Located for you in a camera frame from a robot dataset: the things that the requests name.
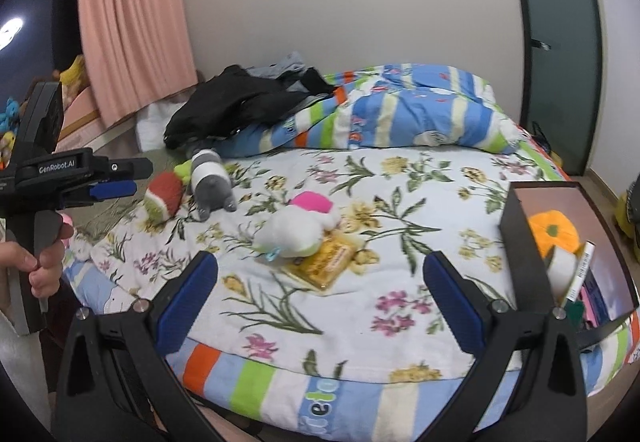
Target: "yellow package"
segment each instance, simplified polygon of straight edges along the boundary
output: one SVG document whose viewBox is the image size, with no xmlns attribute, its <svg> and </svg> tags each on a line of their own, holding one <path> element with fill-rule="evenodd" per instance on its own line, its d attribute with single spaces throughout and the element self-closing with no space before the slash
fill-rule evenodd
<svg viewBox="0 0 640 442">
<path fill-rule="evenodd" d="M 362 243 L 341 232 L 327 234 L 312 256 L 298 257 L 284 270 L 318 290 L 327 290 L 349 266 Z"/>
</svg>

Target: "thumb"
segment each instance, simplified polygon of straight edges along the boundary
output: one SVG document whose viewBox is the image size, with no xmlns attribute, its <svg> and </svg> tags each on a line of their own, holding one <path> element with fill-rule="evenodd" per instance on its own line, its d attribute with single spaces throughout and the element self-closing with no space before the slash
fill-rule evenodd
<svg viewBox="0 0 640 442">
<path fill-rule="evenodd" d="M 15 241 L 7 241 L 0 243 L 0 266 L 31 272 L 38 268 L 38 260 Z"/>
</svg>

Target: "pink curtain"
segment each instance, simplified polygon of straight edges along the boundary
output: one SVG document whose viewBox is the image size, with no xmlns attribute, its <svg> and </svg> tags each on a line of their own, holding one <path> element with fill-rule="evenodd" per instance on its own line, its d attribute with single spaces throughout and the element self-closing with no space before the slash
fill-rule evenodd
<svg viewBox="0 0 640 442">
<path fill-rule="evenodd" d="M 104 123 L 196 83 L 182 0 L 78 0 L 82 51 Z"/>
</svg>

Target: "gray and white plush toy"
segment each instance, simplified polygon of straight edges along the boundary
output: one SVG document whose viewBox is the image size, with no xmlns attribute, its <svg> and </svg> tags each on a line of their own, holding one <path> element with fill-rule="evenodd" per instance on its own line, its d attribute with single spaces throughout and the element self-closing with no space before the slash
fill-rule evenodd
<svg viewBox="0 0 640 442">
<path fill-rule="evenodd" d="M 191 190 L 200 221 L 218 209 L 232 213 L 238 208 L 231 179 L 220 156 L 211 149 L 201 149 L 191 158 Z"/>
</svg>

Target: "folded blanket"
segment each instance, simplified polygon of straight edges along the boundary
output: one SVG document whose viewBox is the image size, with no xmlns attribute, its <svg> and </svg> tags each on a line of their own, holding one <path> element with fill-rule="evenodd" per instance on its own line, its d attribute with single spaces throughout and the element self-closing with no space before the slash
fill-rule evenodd
<svg viewBox="0 0 640 442">
<path fill-rule="evenodd" d="M 456 144 L 511 154 L 522 134 L 495 103 L 491 85 L 452 66 L 387 64 L 327 76 L 332 98 L 278 125 L 252 125 L 220 141 L 226 158 L 277 147 L 358 149 Z"/>
</svg>

